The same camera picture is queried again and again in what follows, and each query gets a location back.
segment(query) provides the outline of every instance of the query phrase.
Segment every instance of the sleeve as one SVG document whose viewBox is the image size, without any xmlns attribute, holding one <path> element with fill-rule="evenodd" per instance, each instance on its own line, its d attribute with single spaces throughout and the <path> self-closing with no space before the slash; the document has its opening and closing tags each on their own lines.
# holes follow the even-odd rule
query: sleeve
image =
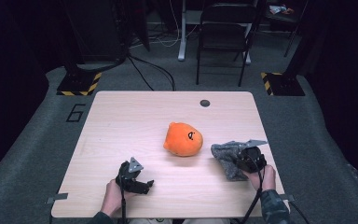
<svg viewBox="0 0 358 224">
<path fill-rule="evenodd" d="M 114 222 L 107 214 L 98 212 L 88 224 L 114 224 Z"/>
<path fill-rule="evenodd" d="M 263 191 L 260 196 L 261 212 L 268 224 L 289 224 L 289 209 L 275 189 Z"/>
</svg>

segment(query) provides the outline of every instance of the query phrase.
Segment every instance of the chair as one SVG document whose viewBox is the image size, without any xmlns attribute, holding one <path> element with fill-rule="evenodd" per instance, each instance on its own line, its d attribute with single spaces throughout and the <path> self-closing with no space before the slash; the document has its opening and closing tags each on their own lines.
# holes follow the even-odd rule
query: chair
<svg viewBox="0 0 358 224">
<path fill-rule="evenodd" d="M 238 86 L 241 86 L 246 57 L 255 34 L 255 25 L 252 25 L 248 34 L 245 33 L 242 25 L 254 23 L 256 15 L 256 8 L 249 4 L 216 3 L 203 9 L 200 17 L 197 50 L 197 85 L 199 85 L 200 80 L 201 52 L 209 50 L 236 52 L 237 57 L 245 52 L 242 58 L 240 81 L 238 82 Z"/>
<path fill-rule="evenodd" d="M 292 47 L 293 40 L 295 39 L 298 26 L 301 23 L 303 18 L 304 12 L 307 9 L 307 5 L 309 0 L 260 0 L 262 1 L 262 9 L 261 9 L 261 16 L 259 23 L 262 19 L 265 19 L 270 22 L 274 22 L 276 24 L 280 24 L 283 26 L 287 26 L 290 30 L 289 35 L 289 45 L 286 48 L 286 52 L 284 53 L 284 57 L 287 56 L 290 48 Z M 291 8 L 294 12 L 291 14 L 283 14 L 283 13 L 276 13 L 272 14 L 269 11 L 269 6 L 281 6 L 286 5 L 286 7 Z"/>
</svg>

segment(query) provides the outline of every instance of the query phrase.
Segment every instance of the person's arm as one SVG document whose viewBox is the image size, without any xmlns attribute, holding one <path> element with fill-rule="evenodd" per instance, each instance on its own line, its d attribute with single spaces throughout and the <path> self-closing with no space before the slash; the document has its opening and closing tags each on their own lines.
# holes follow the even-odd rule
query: person's arm
<svg viewBox="0 0 358 224">
<path fill-rule="evenodd" d="M 243 172 L 248 176 L 255 189 L 259 189 L 260 178 L 258 173 L 249 174 Z M 260 196 L 261 212 L 264 220 L 268 224 L 285 224 L 290 223 L 289 209 L 287 209 L 283 200 L 276 191 L 274 168 L 270 165 L 266 165 L 263 170 L 260 171 L 263 175 L 262 193 Z"/>
<path fill-rule="evenodd" d="M 124 198 L 127 200 L 136 195 L 124 191 Z M 114 224 L 113 215 L 121 207 L 121 191 L 120 187 L 116 184 L 115 180 L 111 180 L 106 185 L 106 193 L 103 198 L 103 205 L 101 211 L 98 212 L 89 224 Z"/>
</svg>

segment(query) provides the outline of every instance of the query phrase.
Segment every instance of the gray carpet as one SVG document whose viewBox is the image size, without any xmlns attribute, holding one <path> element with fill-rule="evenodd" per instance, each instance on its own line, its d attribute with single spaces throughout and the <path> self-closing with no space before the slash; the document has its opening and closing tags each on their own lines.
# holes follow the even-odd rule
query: gray carpet
<svg viewBox="0 0 358 224">
<path fill-rule="evenodd" d="M 245 69 L 237 87 L 239 69 L 202 67 L 196 78 L 197 39 L 187 42 L 186 60 L 177 61 L 179 43 L 164 47 L 153 43 L 151 51 L 131 48 L 131 54 L 157 64 L 174 77 L 178 91 L 249 91 L 254 97 L 267 133 L 285 191 L 296 197 L 295 204 L 310 223 L 358 223 L 358 175 L 344 159 L 324 127 L 323 114 L 307 80 L 297 77 L 306 96 L 268 96 L 261 72 L 283 72 L 290 62 L 283 58 L 288 43 L 285 35 L 257 34 L 251 50 L 252 64 Z M 231 60 L 233 56 L 221 57 Z M 157 70 L 137 63 L 155 91 L 170 91 L 168 79 Z M 105 64 L 88 64 L 98 67 Z M 49 73 L 49 90 L 32 120 L 0 162 L 0 223 L 48 223 L 51 205 L 47 197 L 56 193 L 71 160 L 77 139 L 95 96 L 58 96 L 56 89 L 65 75 L 63 68 Z M 96 91 L 149 91 L 127 60 L 105 71 Z M 84 114 L 79 122 L 65 122 L 72 108 Z M 291 217 L 305 223 L 292 207 Z M 87 219 L 53 218 L 53 223 L 87 223 Z M 252 218 L 249 223 L 263 223 Z"/>
</svg>

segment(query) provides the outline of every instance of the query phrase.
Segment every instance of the yellow and black hazard tape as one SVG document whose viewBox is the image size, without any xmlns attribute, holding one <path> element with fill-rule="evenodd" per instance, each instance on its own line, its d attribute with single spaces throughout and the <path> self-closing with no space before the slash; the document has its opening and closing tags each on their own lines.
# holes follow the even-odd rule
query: yellow and black hazard tape
<svg viewBox="0 0 358 224">
<path fill-rule="evenodd" d="M 95 75 L 91 85 L 89 86 L 89 89 L 86 91 L 57 91 L 57 95 L 66 95 L 66 96 L 92 95 L 94 90 L 97 88 L 97 84 L 101 78 L 101 75 L 102 73 L 98 73 L 97 75 Z"/>
<path fill-rule="evenodd" d="M 264 87 L 266 88 L 267 94 L 274 95 L 271 85 L 269 84 L 268 75 L 281 76 L 282 73 L 261 73 L 261 77 L 263 78 Z"/>
</svg>

